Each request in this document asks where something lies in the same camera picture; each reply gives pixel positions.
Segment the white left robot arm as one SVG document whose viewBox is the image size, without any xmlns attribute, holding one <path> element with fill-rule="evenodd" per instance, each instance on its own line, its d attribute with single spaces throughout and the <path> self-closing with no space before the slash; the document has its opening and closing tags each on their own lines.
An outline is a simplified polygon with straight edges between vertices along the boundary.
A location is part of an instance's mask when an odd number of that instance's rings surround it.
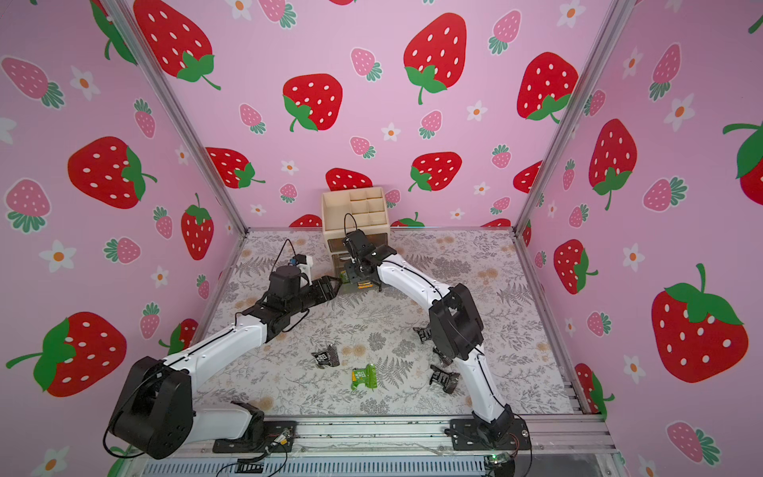
<svg viewBox="0 0 763 477">
<path fill-rule="evenodd" d="M 166 458 L 187 443 L 209 440 L 222 451 L 271 449 L 261 409 L 234 401 L 197 411 L 194 395 L 230 363 L 287 330 L 293 316 L 305 316 L 334 299 L 340 287 L 337 277 L 311 280 L 300 266 L 280 266 L 270 274 L 266 293 L 224 330 L 163 359 L 138 360 L 105 434 L 154 459 Z"/>
</svg>

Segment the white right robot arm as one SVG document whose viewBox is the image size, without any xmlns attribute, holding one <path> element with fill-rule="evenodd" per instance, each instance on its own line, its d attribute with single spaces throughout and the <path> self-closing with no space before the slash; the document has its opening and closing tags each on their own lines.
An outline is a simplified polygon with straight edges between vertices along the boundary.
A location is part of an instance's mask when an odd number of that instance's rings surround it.
<svg viewBox="0 0 763 477">
<path fill-rule="evenodd" d="M 469 288 L 440 282 L 409 264 L 396 250 L 375 246 L 361 230 L 343 240 L 350 254 L 345 264 L 351 282 L 391 286 L 429 315 L 434 347 L 452 361 L 472 399 L 471 419 L 453 419 L 444 430 L 453 447 L 519 452 L 533 448 L 524 419 L 501 396 L 483 351 L 484 324 Z"/>
</svg>

